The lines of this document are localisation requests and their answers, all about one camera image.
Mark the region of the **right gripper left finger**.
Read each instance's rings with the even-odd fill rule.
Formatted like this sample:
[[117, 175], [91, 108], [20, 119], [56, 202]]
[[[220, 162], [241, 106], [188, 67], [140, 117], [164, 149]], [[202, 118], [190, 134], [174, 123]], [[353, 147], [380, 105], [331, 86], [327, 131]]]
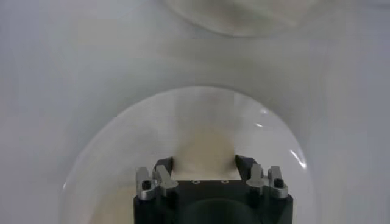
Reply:
[[179, 183], [171, 176], [173, 170], [173, 157], [160, 159], [156, 162], [152, 173], [147, 167], [136, 170], [136, 196], [139, 200], [153, 200], [158, 195], [174, 197]]

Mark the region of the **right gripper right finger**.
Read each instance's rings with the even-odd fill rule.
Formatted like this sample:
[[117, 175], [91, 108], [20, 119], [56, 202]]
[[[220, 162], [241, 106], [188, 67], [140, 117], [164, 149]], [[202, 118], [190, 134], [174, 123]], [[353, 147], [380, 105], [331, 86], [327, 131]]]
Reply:
[[264, 190], [268, 188], [271, 198], [277, 200], [288, 198], [288, 186], [284, 182], [279, 166], [271, 166], [265, 175], [262, 166], [253, 158], [235, 155], [235, 164], [249, 191], [262, 196]]

